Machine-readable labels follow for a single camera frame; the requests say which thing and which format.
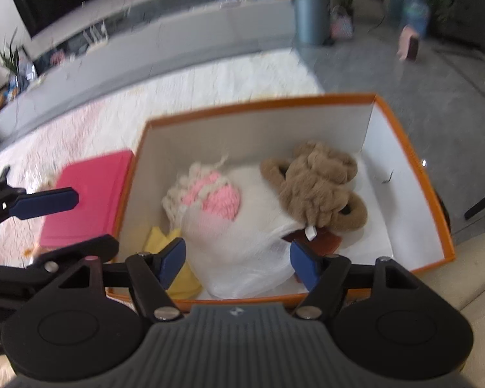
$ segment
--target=water bottle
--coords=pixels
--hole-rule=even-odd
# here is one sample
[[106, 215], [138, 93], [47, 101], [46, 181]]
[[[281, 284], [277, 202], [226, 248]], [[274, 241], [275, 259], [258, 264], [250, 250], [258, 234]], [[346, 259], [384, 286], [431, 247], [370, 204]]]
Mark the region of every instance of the water bottle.
[[424, 0], [405, 0], [402, 6], [401, 29], [411, 26], [421, 38], [428, 29], [430, 10]]

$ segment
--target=blue gripper pad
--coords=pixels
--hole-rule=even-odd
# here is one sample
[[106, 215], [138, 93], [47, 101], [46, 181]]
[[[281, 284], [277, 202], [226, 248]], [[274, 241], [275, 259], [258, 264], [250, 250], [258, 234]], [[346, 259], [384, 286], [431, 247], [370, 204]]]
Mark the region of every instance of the blue gripper pad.
[[46, 216], [73, 209], [79, 202], [79, 194], [72, 188], [20, 195], [9, 207], [9, 215], [20, 220]]
[[296, 275], [310, 292], [318, 284], [322, 276], [322, 259], [313, 253], [305, 251], [296, 241], [291, 242], [289, 256], [291, 266], [295, 269]]
[[186, 246], [182, 238], [175, 238], [158, 256], [161, 259], [160, 273], [156, 278], [164, 289], [168, 289], [185, 264]]

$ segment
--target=pink and white crocheted item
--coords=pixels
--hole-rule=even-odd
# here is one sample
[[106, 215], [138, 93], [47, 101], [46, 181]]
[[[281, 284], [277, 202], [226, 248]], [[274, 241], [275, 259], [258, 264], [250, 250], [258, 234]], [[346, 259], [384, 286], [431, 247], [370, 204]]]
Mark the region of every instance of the pink and white crocheted item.
[[172, 228], [180, 228], [185, 211], [192, 206], [233, 221], [241, 194], [230, 180], [215, 169], [194, 163], [188, 176], [181, 176], [162, 200]]

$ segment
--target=black furniture leg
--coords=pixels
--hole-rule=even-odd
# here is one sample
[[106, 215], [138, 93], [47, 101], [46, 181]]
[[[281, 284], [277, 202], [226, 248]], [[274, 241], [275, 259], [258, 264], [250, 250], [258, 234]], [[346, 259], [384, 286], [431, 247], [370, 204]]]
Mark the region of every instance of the black furniture leg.
[[464, 217], [466, 220], [469, 220], [472, 216], [477, 215], [483, 209], [485, 209], [485, 197], [483, 197], [478, 203], [476, 203], [469, 210], [467, 210]]

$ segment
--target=pink yarn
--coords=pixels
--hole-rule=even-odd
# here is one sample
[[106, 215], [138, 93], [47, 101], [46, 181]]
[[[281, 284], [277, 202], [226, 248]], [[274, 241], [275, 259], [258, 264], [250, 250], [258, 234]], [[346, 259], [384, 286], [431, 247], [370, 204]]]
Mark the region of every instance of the pink yarn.
[[[220, 177], [219, 172], [213, 171], [203, 179], [196, 181], [189, 192], [183, 196], [181, 202], [190, 206], [198, 199], [199, 192], [205, 185], [213, 184]], [[233, 221], [240, 204], [239, 191], [233, 185], [227, 184], [207, 195], [203, 201], [202, 210]]]

